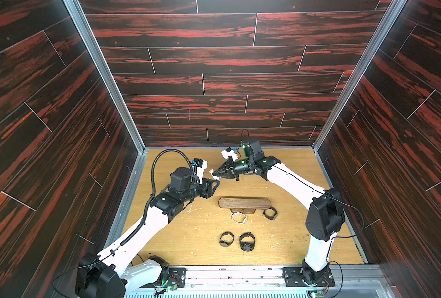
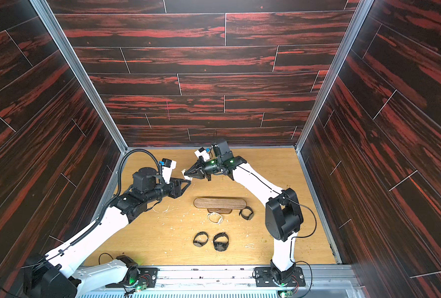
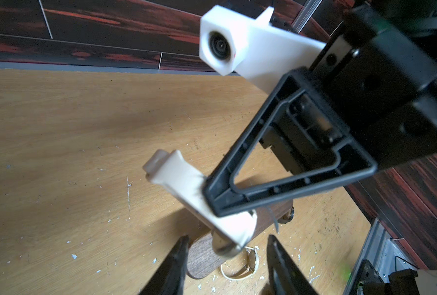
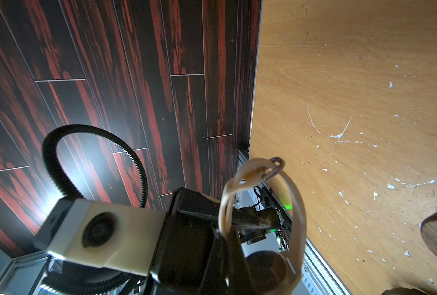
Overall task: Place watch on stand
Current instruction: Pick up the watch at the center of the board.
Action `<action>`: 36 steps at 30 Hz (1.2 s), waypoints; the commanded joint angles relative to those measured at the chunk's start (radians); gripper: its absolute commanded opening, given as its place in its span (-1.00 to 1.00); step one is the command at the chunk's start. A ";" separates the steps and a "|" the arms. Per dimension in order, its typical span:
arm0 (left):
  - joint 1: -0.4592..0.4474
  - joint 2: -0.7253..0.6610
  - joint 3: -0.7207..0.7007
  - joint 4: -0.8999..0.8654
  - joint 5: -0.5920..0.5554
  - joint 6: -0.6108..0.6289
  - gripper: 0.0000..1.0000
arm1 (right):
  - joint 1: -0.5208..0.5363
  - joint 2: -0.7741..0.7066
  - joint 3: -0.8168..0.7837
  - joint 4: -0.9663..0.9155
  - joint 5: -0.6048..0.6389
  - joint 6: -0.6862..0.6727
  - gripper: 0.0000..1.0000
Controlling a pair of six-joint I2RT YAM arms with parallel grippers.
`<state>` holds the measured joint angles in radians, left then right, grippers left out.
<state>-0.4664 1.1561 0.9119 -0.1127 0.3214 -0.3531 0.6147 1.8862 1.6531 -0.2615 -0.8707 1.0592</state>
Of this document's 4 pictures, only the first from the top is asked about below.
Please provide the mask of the dark wooden watch stand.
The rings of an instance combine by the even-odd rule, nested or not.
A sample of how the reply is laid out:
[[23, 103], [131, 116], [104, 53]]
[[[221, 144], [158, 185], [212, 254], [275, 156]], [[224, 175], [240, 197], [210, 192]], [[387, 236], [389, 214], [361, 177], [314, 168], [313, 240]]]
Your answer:
[[266, 198], [222, 197], [218, 201], [220, 208], [229, 209], [232, 213], [254, 214], [256, 210], [267, 210], [271, 202]]

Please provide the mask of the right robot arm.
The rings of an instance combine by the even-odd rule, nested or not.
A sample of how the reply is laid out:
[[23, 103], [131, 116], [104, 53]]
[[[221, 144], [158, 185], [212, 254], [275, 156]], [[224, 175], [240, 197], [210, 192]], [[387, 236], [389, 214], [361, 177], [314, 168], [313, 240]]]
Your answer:
[[244, 138], [236, 149], [222, 151], [225, 159], [211, 172], [219, 180], [239, 180], [240, 175], [254, 174], [283, 188], [307, 209], [305, 226], [311, 235], [309, 250], [302, 261], [302, 280], [308, 286], [319, 284], [329, 269], [331, 246], [345, 222], [340, 193], [326, 190], [300, 177], [273, 156], [266, 156], [260, 142]]

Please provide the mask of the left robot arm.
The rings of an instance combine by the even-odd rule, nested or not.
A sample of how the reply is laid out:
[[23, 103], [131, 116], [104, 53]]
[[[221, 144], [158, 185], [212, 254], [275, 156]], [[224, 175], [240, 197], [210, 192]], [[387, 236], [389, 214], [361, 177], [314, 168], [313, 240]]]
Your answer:
[[159, 231], [197, 197], [209, 199], [220, 182], [203, 177], [202, 168], [177, 168], [170, 184], [148, 200], [143, 216], [110, 246], [85, 255], [78, 266], [75, 294], [80, 298], [123, 298], [147, 284], [163, 285], [168, 263], [149, 257], [142, 264], [130, 262]]

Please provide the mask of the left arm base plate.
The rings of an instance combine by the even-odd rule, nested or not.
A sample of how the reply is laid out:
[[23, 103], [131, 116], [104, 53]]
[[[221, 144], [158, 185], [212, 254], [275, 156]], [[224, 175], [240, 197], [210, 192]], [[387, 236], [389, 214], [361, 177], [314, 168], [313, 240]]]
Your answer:
[[186, 284], [186, 272], [187, 269], [183, 267], [169, 267], [164, 269], [160, 277], [151, 284], [146, 284], [143, 288], [157, 288], [176, 290], [179, 288], [184, 288]]

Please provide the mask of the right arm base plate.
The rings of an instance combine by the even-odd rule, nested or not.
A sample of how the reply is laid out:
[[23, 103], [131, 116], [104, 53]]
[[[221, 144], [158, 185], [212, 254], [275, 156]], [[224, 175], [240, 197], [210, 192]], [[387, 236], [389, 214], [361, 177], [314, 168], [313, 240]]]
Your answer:
[[282, 277], [287, 287], [333, 287], [335, 280], [329, 265], [321, 271], [306, 266], [282, 268]]

